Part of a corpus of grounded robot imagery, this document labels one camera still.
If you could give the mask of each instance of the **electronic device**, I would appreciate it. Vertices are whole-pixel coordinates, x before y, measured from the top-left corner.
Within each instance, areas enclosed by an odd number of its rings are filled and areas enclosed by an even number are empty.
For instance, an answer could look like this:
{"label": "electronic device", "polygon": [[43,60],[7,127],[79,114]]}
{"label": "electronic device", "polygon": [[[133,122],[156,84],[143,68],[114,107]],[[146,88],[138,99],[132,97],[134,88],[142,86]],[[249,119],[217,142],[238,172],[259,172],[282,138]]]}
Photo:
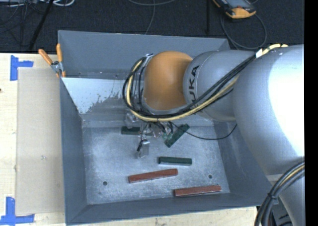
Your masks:
{"label": "electronic device", "polygon": [[249,0],[212,0],[223,9],[225,14],[233,19],[248,18],[256,13],[255,7]]}

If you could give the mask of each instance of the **blue tape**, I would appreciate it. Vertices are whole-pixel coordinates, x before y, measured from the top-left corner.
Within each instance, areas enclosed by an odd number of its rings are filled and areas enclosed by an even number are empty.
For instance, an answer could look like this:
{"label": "blue tape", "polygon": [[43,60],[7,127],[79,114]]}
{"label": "blue tape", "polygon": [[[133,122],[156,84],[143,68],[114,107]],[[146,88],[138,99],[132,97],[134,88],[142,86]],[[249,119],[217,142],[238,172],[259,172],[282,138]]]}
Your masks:
{"label": "blue tape", "polygon": [[1,216],[0,225],[15,226],[15,224],[26,224],[34,222],[34,215],[15,216],[15,199],[6,197],[5,216]]}
{"label": "blue tape", "polygon": [[11,55],[11,68],[10,68],[10,80],[18,79],[18,67],[32,67],[32,61],[19,62],[19,58]]}

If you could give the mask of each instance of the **dark green block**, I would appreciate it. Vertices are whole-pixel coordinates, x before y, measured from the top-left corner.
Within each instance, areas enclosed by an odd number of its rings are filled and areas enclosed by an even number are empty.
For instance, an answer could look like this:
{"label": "dark green block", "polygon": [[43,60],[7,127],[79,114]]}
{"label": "dark green block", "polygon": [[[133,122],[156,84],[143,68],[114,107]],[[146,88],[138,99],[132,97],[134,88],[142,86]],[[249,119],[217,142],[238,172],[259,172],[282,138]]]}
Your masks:
{"label": "dark green block", "polygon": [[132,127],[132,128],[127,128],[126,126],[123,126],[121,128],[121,134],[126,134],[126,135],[139,135],[140,128],[139,127]]}
{"label": "dark green block", "polygon": [[181,125],[172,135],[170,139],[165,140],[165,144],[170,148],[190,127],[187,124]]}
{"label": "dark green block", "polygon": [[192,164],[191,158],[180,158],[180,157],[164,157],[161,156],[158,159],[159,164],[169,164],[169,165],[183,165],[190,166]]}

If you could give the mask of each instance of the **gray bin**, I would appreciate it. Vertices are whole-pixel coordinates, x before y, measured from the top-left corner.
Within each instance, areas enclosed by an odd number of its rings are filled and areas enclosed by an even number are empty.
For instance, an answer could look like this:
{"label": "gray bin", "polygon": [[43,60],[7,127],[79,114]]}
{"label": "gray bin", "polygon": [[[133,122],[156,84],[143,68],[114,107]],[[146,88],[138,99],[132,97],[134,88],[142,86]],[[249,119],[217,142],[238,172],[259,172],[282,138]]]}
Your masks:
{"label": "gray bin", "polygon": [[[66,224],[258,206],[272,185],[253,158],[239,129],[226,139],[199,140],[184,134],[170,148],[150,138],[150,153],[137,159],[138,136],[122,135],[128,108],[121,84],[145,54],[174,50],[196,57],[228,50],[226,39],[59,31],[67,77],[60,79]],[[193,115],[194,134],[223,137],[235,122]],[[159,156],[192,158],[191,166],[159,165]],[[178,168],[174,177],[128,183],[128,175]],[[221,185],[221,192],[174,197],[173,189]]]}

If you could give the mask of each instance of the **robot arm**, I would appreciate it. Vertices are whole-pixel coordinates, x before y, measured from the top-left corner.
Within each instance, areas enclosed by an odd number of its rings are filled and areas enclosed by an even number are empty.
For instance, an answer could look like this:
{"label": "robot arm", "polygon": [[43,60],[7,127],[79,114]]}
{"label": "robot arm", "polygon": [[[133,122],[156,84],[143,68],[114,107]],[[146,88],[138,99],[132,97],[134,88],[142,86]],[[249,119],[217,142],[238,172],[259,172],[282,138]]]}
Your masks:
{"label": "robot arm", "polygon": [[[134,75],[123,94],[139,119],[164,123],[196,113],[213,121],[236,121],[267,176],[282,175],[304,161],[303,45],[273,45],[256,55],[212,51],[194,59],[163,52],[140,60],[132,73],[142,68],[141,106],[129,96]],[[305,225],[304,177],[280,198],[293,225]]]}

